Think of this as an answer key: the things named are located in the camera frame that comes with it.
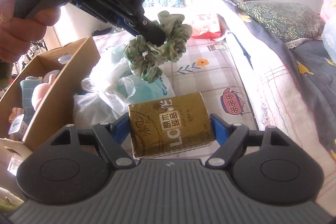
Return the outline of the person's hand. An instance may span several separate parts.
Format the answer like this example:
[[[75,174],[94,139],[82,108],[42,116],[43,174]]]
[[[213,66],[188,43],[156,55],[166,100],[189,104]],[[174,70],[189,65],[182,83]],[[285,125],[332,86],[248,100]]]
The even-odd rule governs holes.
[[[31,42],[41,40],[47,27],[60,18],[60,8],[53,7],[37,13],[34,19],[14,16],[15,0],[1,0],[1,61],[15,63],[27,53]]]

